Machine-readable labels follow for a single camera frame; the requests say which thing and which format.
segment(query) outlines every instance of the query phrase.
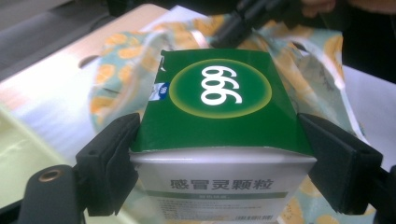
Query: yellow patterned fabric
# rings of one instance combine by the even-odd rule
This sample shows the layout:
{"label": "yellow patterned fabric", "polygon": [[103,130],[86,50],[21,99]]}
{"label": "yellow patterned fabric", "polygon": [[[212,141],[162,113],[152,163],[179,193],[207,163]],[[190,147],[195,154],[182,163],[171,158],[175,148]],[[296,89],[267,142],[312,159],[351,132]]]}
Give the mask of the yellow patterned fabric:
{"label": "yellow patterned fabric", "polygon": [[[123,32],[109,37],[91,96],[92,122],[97,131],[125,114],[138,112],[143,117],[161,50],[205,48],[225,19],[227,16],[168,22],[149,32]],[[364,140],[345,92],[342,43],[338,32],[303,26],[290,30],[282,23],[270,22],[238,48],[271,54],[297,112],[328,119]],[[158,212],[150,210],[149,197],[141,188],[133,190],[125,207],[141,223],[162,223],[155,215]],[[279,223],[368,224],[372,223],[374,212],[369,208],[363,216],[336,214],[307,178],[285,207]]]}

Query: green stripe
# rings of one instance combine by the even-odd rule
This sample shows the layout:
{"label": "green stripe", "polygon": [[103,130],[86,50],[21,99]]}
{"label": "green stripe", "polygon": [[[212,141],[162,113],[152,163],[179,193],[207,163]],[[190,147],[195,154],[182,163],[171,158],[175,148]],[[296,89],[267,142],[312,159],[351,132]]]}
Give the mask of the green stripe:
{"label": "green stripe", "polygon": [[147,194],[153,197],[174,198],[174,199],[254,200],[254,199],[285,198],[288,193],[274,192],[274,193],[247,193],[247,194],[205,194],[205,193],[174,193],[174,192],[147,190]]}

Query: blue and white sticker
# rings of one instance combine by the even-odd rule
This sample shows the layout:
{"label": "blue and white sticker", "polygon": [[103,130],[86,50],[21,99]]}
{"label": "blue and white sticker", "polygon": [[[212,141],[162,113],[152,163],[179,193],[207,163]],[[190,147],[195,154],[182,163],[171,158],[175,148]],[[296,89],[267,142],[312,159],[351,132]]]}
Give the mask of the blue and white sticker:
{"label": "blue and white sticker", "polygon": [[149,97],[149,100],[150,101],[163,100],[166,98],[168,91],[169,91],[169,82],[156,83],[152,87],[152,92]]}

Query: box top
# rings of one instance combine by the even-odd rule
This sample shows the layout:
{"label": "box top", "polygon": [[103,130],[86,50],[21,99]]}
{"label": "box top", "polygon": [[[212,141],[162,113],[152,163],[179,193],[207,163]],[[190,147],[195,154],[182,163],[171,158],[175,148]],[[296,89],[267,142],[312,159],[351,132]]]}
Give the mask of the box top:
{"label": "box top", "polygon": [[268,53],[163,51],[133,152],[276,147],[312,155]]}

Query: green and white box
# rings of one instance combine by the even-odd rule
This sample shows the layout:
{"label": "green and white box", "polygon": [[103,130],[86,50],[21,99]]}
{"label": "green and white box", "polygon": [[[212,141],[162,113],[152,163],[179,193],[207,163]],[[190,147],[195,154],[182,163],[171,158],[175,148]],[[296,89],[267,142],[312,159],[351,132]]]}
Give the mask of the green and white box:
{"label": "green and white box", "polygon": [[163,51],[132,162],[166,219],[275,221],[316,159],[269,54]]}

